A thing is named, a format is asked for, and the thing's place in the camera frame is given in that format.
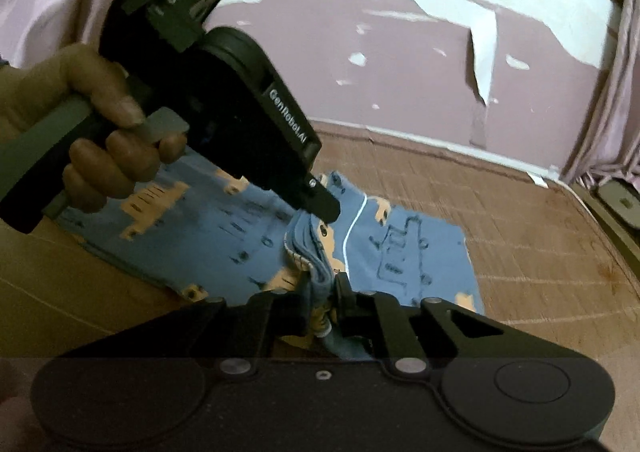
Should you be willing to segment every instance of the blue fabric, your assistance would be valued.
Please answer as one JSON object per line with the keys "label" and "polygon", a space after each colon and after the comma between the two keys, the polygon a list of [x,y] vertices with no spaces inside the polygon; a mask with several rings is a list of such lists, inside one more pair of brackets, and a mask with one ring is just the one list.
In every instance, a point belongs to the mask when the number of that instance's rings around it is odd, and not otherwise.
{"label": "blue fabric", "polygon": [[66,209],[58,223],[104,260],[192,300],[196,287],[239,305],[308,277],[312,331],[343,358],[367,354],[330,322],[338,271],[348,272],[354,291],[383,291],[402,305],[463,295],[484,313],[459,227],[367,197],[337,172],[322,182],[340,200],[340,217],[329,226],[188,149],[130,198],[110,200],[97,214]]}

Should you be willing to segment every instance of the logo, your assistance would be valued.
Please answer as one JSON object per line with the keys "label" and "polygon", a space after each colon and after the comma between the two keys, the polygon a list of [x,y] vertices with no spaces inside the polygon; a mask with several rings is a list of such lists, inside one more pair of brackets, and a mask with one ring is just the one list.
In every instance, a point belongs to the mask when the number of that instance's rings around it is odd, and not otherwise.
{"label": "logo", "polygon": [[294,116],[289,112],[289,108],[285,105],[285,103],[278,96],[278,90],[272,89],[269,93],[269,98],[273,101],[278,111],[283,116],[289,127],[291,127],[292,131],[295,133],[298,140],[302,143],[306,142],[306,133],[300,127],[300,124],[296,122]]}

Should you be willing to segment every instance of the curtain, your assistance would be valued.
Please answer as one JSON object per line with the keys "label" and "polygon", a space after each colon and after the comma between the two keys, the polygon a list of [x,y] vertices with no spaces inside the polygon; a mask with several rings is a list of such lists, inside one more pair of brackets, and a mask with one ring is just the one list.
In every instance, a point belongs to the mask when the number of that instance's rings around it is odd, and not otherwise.
{"label": "curtain", "polygon": [[593,188],[620,178],[640,191],[639,42],[640,0],[625,0],[613,67],[565,182]]}

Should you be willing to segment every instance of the round black disc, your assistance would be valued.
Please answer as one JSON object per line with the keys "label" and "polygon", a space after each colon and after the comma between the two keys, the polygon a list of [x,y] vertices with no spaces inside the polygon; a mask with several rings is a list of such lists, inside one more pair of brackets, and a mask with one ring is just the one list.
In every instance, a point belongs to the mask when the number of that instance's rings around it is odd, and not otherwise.
{"label": "round black disc", "polygon": [[58,358],[37,375],[31,403],[43,427],[64,440],[122,446],[175,428],[205,385],[188,358]]}
{"label": "round black disc", "polygon": [[457,358],[442,394],[471,427],[522,445],[571,443],[606,422],[610,376],[588,358]]}

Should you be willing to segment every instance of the folded cloth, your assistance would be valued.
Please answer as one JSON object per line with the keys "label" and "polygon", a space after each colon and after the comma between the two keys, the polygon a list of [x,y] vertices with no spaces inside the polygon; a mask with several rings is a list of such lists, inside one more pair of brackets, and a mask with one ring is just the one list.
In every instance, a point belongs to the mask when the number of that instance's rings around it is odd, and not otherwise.
{"label": "folded cloth", "polygon": [[240,305],[258,291],[311,283],[313,336],[342,358],[368,356],[331,322],[334,276],[354,291],[383,291],[402,305],[441,297],[483,313],[462,230],[369,197],[338,172],[321,182],[340,200],[330,225],[270,191],[235,179],[191,149],[151,184],[97,214],[66,209],[58,224],[115,266],[186,299]]}

